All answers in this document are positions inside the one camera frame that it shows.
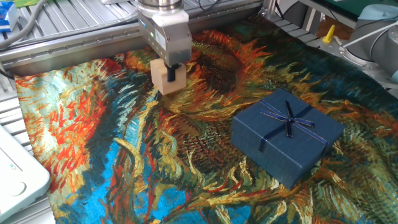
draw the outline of gift box lid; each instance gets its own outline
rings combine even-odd
[[[289,102],[295,117],[315,123],[313,128],[306,128],[327,141],[326,147],[324,143],[296,126],[292,126],[293,137],[287,137],[284,122],[261,113],[262,110],[270,111],[262,103],[265,102],[288,115],[286,101]],[[233,118],[232,130],[250,144],[251,150],[263,151],[267,156],[272,156],[274,161],[283,164],[285,170],[298,169],[305,172],[324,155],[345,128],[333,118],[283,89],[271,93],[262,99],[262,102],[257,102],[237,114]],[[271,134],[273,137],[262,143],[263,137],[269,136],[276,129],[279,129],[278,134]]]

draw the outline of yellow object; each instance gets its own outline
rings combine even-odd
[[[326,37],[324,37],[323,39],[322,39],[322,41],[323,42],[325,42],[325,43],[330,43],[331,42],[331,40],[332,40],[332,38],[333,38],[333,33],[335,32],[335,25],[332,25],[331,27],[330,27],[330,30],[329,30],[329,32],[328,32],[328,35],[326,35]]]

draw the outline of green cloth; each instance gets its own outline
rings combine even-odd
[[[36,5],[39,0],[13,0],[16,7],[33,6]]]

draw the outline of wooden block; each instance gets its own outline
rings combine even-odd
[[[161,94],[166,95],[185,88],[187,84],[187,68],[182,64],[175,71],[175,80],[167,81],[167,68],[161,58],[150,61],[150,75],[152,83],[157,87]]]

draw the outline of table surface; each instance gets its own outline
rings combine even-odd
[[[321,4],[322,6],[330,8],[332,11],[340,13],[342,16],[357,20],[361,15],[362,10],[372,4],[387,4],[398,7],[397,0],[312,0]]]

